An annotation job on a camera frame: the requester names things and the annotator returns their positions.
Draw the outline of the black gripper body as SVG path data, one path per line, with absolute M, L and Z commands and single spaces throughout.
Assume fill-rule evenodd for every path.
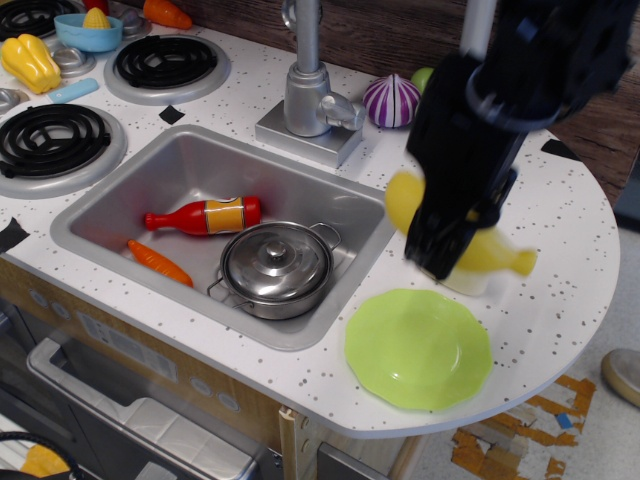
M 467 82 L 479 66 L 459 54 L 441 61 L 422 93 L 406 145 L 424 173 L 422 201 L 466 219 L 512 168 L 524 140 L 483 121 L 469 106 Z

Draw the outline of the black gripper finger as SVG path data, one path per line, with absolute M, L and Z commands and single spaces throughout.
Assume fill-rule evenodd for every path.
M 478 222 L 448 215 L 424 199 L 411 220 L 404 256 L 436 280 L 450 276 L 478 229 Z
M 510 168 L 497 187 L 468 212 L 467 221 L 473 228 L 486 229 L 494 227 L 498 223 L 502 207 L 515 184 L 517 176 L 517 170 Z

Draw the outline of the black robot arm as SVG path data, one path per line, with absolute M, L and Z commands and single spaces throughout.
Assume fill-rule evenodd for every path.
M 504 1 L 484 59 L 445 57 L 417 108 L 408 153 L 426 178 L 405 255 L 447 278 L 495 225 L 526 136 L 612 92 L 630 67 L 635 1 Z

